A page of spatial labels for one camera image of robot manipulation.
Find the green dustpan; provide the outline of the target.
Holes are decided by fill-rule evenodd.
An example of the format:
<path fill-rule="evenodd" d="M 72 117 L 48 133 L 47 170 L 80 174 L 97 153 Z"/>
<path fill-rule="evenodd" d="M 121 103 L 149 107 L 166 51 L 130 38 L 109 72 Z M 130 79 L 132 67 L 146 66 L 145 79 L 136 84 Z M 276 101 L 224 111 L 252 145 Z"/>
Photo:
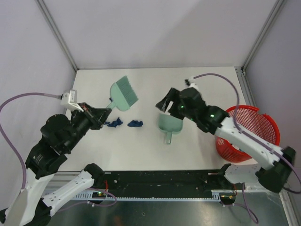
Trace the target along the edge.
<path fill-rule="evenodd" d="M 160 113 L 158 117 L 158 128 L 166 135 L 166 144 L 172 143 L 172 135 L 179 134 L 183 128 L 183 120 L 171 115 Z"/>

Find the green hand brush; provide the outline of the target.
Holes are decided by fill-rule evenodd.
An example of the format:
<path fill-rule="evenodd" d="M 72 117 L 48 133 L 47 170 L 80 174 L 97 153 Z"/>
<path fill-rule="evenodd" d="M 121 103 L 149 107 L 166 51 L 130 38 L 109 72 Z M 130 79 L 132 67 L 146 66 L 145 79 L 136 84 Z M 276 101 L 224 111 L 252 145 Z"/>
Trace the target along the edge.
<path fill-rule="evenodd" d="M 138 97 L 134 92 L 127 76 L 123 76 L 112 84 L 110 88 L 111 103 L 107 108 L 125 112 L 129 110 L 137 101 Z"/>

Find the blue paper scrap large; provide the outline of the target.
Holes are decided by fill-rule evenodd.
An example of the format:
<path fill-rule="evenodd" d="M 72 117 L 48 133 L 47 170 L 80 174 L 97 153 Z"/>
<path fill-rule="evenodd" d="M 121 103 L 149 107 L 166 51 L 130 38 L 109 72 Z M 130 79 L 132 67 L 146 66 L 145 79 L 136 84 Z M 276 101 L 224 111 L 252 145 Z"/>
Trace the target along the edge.
<path fill-rule="evenodd" d="M 138 120 L 132 120 L 127 124 L 128 127 L 142 127 L 143 126 L 143 121 L 138 121 Z"/>

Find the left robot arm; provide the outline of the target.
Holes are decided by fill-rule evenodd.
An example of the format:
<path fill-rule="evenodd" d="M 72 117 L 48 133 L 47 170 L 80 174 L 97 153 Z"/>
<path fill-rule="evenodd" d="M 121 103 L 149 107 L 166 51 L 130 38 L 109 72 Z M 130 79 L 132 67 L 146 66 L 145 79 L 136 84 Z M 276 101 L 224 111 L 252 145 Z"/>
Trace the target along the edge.
<path fill-rule="evenodd" d="M 25 162 L 26 185 L 13 204 L 0 212 L 2 226 L 45 226 L 68 201 L 89 188 L 104 184 L 104 171 L 95 163 L 87 165 L 73 180 L 44 196 L 43 192 L 72 149 L 89 130 L 101 129 L 112 112 L 80 104 L 71 119 L 63 114 L 51 116 L 41 128 L 42 138 Z"/>

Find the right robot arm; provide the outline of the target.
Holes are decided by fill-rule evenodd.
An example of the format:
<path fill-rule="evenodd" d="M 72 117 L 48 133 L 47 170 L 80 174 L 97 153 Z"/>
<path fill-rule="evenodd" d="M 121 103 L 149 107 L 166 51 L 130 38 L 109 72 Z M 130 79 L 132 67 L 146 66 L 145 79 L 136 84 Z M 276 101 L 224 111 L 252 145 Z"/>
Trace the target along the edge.
<path fill-rule="evenodd" d="M 228 189 L 236 183 L 259 182 L 274 193 L 284 189 L 293 168 L 295 151 L 292 148 L 282 149 L 237 125 L 223 109 L 206 105 L 200 92 L 193 87 L 182 91 L 171 88 L 156 107 L 180 120 L 190 119 L 203 132 L 227 140 L 257 162 L 254 165 L 230 165 L 217 177 L 220 188 Z"/>

